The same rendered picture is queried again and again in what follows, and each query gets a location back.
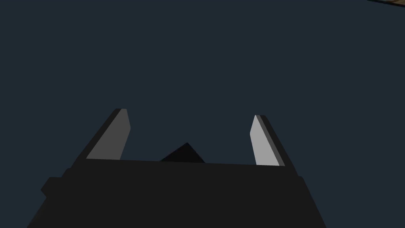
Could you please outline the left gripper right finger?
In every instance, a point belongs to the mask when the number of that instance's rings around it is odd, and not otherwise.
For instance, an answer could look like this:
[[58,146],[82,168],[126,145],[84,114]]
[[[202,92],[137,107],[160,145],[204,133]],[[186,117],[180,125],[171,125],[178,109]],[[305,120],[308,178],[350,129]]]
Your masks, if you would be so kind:
[[255,115],[250,129],[250,140],[256,165],[284,166],[282,157],[266,127],[263,117]]

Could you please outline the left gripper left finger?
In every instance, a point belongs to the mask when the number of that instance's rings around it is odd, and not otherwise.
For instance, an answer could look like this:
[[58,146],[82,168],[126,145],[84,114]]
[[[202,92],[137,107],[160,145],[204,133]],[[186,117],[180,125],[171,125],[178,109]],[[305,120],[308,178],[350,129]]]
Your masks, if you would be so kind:
[[77,160],[119,160],[130,130],[127,110],[115,109],[79,154]]

